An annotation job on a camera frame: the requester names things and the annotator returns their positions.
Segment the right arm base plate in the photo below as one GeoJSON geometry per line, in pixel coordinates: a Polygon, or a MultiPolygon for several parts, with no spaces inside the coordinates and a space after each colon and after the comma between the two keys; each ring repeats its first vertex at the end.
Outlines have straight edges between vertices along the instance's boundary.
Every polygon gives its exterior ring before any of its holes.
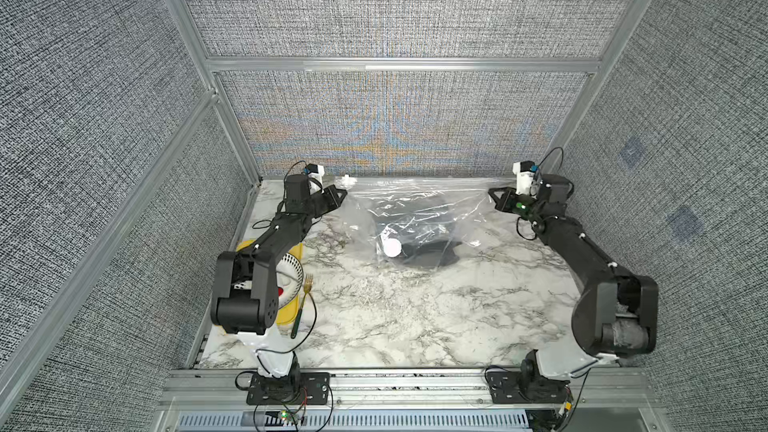
{"type": "Polygon", "coordinates": [[[484,374],[494,404],[555,404],[569,400],[568,381],[491,369],[484,374]]]}

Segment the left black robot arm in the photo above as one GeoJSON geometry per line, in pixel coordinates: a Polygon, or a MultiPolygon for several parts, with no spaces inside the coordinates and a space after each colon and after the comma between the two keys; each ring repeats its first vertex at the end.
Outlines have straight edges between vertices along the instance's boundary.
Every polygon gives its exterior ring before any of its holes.
{"type": "Polygon", "coordinates": [[[295,348],[276,327],[279,311],[277,266],[303,242],[315,221],[341,207],[348,192],[305,170],[283,181],[283,199],[265,231],[239,251],[216,260],[211,322],[255,346],[257,373],[280,385],[298,380],[295,348]]]}

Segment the clear plastic vacuum bag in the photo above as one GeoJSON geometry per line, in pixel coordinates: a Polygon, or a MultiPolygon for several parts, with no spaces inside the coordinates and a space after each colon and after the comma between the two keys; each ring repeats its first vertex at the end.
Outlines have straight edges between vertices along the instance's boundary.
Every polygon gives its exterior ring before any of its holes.
{"type": "Polygon", "coordinates": [[[338,211],[351,252],[377,264],[436,271],[492,244],[499,178],[361,178],[338,211]]]}

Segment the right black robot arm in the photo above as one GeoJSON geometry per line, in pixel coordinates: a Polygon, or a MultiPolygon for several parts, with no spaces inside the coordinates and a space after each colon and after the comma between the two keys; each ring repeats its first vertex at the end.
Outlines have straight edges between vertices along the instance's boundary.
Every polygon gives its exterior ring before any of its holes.
{"type": "Polygon", "coordinates": [[[657,344],[659,286],[619,264],[567,214],[575,185],[543,174],[528,189],[488,190],[494,208],[529,223],[533,238],[559,255],[580,293],[564,338],[529,353],[521,370],[530,381],[564,382],[591,368],[653,352],[657,344]]]}

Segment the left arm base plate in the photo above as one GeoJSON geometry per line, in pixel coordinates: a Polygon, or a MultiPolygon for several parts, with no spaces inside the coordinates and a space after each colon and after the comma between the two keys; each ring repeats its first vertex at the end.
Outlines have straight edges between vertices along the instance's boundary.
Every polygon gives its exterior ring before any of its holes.
{"type": "Polygon", "coordinates": [[[247,389],[248,405],[326,405],[330,392],[327,372],[300,372],[281,378],[256,374],[247,389]]]}

